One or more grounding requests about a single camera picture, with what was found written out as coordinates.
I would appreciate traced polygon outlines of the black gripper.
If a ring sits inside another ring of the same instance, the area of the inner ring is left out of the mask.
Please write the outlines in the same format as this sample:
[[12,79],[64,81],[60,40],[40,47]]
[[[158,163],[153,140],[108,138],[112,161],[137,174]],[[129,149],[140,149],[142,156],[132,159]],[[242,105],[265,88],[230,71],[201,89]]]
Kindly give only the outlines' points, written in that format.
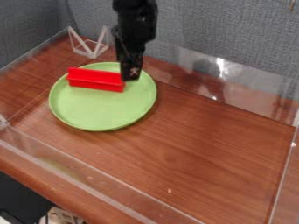
[[112,0],[117,24],[113,27],[116,60],[122,81],[134,81],[142,69],[145,44],[154,39],[156,0]]

